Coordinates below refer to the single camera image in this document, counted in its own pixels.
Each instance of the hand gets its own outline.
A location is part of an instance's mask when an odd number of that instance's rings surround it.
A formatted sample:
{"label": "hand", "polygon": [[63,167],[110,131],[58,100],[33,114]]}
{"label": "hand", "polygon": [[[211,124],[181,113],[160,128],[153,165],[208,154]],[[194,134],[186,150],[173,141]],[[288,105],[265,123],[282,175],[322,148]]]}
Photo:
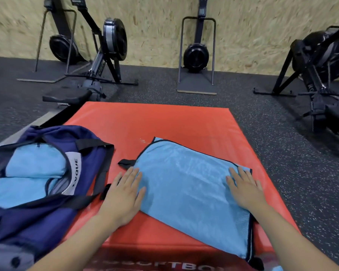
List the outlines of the hand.
{"label": "hand", "polygon": [[230,176],[226,176],[226,182],[239,206],[251,212],[252,207],[267,204],[261,182],[255,181],[250,171],[244,172],[244,170],[239,167],[239,174],[237,174],[233,168],[230,168],[230,172],[237,186]]}
{"label": "hand", "polygon": [[133,169],[131,167],[123,177],[122,173],[119,173],[114,178],[98,211],[98,216],[114,221],[117,228],[129,223],[140,210],[146,188],[141,188],[137,196],[138,186],[142,178],[142,173],[138,172],[139,168]]}

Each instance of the osb wall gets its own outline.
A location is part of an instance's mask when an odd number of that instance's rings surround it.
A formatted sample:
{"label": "osb wall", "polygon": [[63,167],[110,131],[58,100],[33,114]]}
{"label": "osb wall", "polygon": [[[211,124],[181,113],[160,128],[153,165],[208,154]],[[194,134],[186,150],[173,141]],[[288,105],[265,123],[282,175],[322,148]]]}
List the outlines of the osb wall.
{"label": "osb wall", "polygon": [[[178,66],[181,20],[198,9],[198,0],[86,2],[98,26],[106,17],[124,22],[128,55],[123,64],[170,68]],[[71,8],[70,0],[63,6]],[[43,11],[43,0],[0,0],[0,56],[35,57]],[[339,0],[209,0],[207,16],[217,21],[215,70],[277,74],[294,39],[339,24]],[[195,21],[187,20],[184,47],[193,41],[194,30]],[[49,16],[42,59],[55,59],[48,41],[56,32]],[[203,43],[210,53],[212,34],[213,24],[207,22]],[[80,13],[75,38],[82,55],[93,58],[91,32]]]}

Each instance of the finger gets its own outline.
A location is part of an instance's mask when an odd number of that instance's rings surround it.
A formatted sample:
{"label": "finger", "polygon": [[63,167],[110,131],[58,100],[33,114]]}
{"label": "finger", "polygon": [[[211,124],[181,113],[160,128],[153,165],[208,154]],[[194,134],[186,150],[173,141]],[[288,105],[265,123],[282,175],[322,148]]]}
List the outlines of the finger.
{"label": "finger", "polygon": [[230,176],[226,176],[227,185],[230,187],[231,192],[233,192],[237,187],[234,180]]}
{"label": "finger", "polygon": [[238,167],[237,169],[239,170],[239,175],[240,175],[241,179],[243,179],[245,182],[250,182],[249,178],[247,177],[247,175],[244,172],[244,170],[242,169],[242,167]]}
{"label": "finger", "polygon": [[136,201],[134,202],[134,208],[136,209],[136,211],[140,210],[140,205],[142,204],[142,200],[145,197],[145,194],[146,194],[146,187],[142,187],[140,191],[138,192]]}
{"label": "finger", "polygon": [[119,172],[118,175],[114,178],[109,190],[114,189],[117,187],[119,180],[122,177],[122,172]]}
{"label": "finger", "polygon": [[235,169],[230,168],[230,173],[232,177],[235,179],[236,183],[242,182],[243,180],[241,179],[240,175],[235,171]]}
{"label": "finger", "polygon": [[130,167],[130,168],[126,171],[126,173],[124,173],[124,175],[123,175],[121,181],[119,182],[118,186],[124,185],[125,182],[127,181],[128,177],[129,177],[129,175],[130,175],[132,172],[133,172],[133,167]]}
{"label": "finger", "polygon": [[128,176],[124,185],[131,187],[134,179],[136,178],[138,172],[140,171],[139,168],[133,169],[132,173]]}
{"label": "finger", "polygon": [[251,182],[253,185],[256,185],[256,182],[255,182],[254,178],[252,177],[250,171],[249,171],[249,170],[246,170],[245,173],[246,173],[246,176],[249,178],[250,182]]}
{"label": "finger", "polygon": [[132,188],[137,192],[138,186],[140,185],[140,180],[142,179],[142,172],[138,173],[136,179],[132,184]]}
{"label": "finger", "polygon": [[263,191],[262,190],[262,185],[261,185],[261,182],[260,181],[256,181],[256,186],[259,190]]}

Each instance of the person's right hand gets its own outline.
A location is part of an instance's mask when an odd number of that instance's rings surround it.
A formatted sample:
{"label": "person's right hand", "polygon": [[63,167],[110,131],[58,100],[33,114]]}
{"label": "person's right hand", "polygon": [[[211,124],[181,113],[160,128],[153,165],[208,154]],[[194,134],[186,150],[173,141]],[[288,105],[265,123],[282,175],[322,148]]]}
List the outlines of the person's right hand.
{"label": "person's right hand", "polygon": [[251,212],[253,206],[267,204],[261,183],[252,178],[250,171],[244,172],[241,167],[239,167],[239,173],[236,173],[233,168],[229,170],[236,181],[236,185],[230,176],[226,176],[226,182],[239,206]]}

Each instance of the gym floor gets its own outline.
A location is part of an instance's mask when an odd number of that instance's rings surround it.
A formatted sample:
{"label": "gym floor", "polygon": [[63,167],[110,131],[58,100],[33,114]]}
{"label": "gym floor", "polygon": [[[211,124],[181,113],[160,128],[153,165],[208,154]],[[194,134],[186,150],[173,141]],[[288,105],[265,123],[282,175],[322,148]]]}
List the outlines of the gym floor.
{"label": "gym floor", "polygon": [[[33,65],[32,60],[0,58],[0,141],[55,107],[41,97],[68,81],[16,80]],[[339,136],[314,135],[309,118],[297,120],[308,111],[307,97],[252,93],[254,87],[271,90],[276,76],[215,72],[218,94],[212,96],[178,93],[176,69],[121,66],[121,71],[123,81],[139,79],[140,84],[103,85],[107,101],[229,108],[303,235],[339,264]],[[290,89],[296,93],[305,87],[295,80]]]}

